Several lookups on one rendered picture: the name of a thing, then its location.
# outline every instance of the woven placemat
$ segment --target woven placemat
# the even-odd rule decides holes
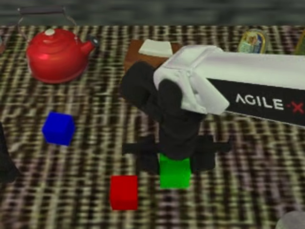
[[[188,190],[160,190],[158,177],[139,176],[139,208],[111,211],[110,175],[135,172],[122,156],[123,142],[156,133],[157,126],[119,97],[123,60],[131,39],[215,44],[236,51],[250,27],[98,27],[100,47],[78,80],[47,85],[34,80],[26,42],[13,27],[0,57],[0,120],[10,154],[22,176],[0,188],[0,222],[6,229],[274,229],[305,201],[305,130],[233,114],[209,115],[201,132],[218,140],[234,135],[234,151],[217,156],[217,168],[192,178]],[[260,27],[271,53],[290,54],[301,27]],[[33,37],[45,27],[24,27]],[[50,111],[75,116],[71,146],[44,142],[41,128]]]

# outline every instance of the kettle lid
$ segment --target kettle lid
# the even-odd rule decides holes
[[[65,49],[69,43],[75,42],[75,34],[63,29],[48,29],[38,33],[30,45],[41,53],[52,54]]]

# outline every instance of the red x letter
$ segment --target red x letter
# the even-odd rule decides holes
[[[291,104],[294,107],[293,113],[300,112],[301,114],[304,114],[303,103],[296,104],[295,102],[291,102]]]

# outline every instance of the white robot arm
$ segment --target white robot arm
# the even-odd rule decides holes
[[[224,111],[305,126],[305,58],[224,52],[211,45],[181,48],[154,73],[183,92],[182,108],[202,114]]]

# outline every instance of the kettle handle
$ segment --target kettle handle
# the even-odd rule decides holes
[[[23,21],[25,15],[39,15],[39,14],[63,14],[64,17],[72,22],[74,26],[77,26],[75,20],[68,16],[66,13],[66,8],[60,5],[50,5],[50,6],[29,6],[29,7],[20,7],[18,8],[20,14],[20,19],[17,24],[18,32],[24,37],[24,39],[29,42],[30,40],[25,35],[25,33],[20,29],[20,24]]]

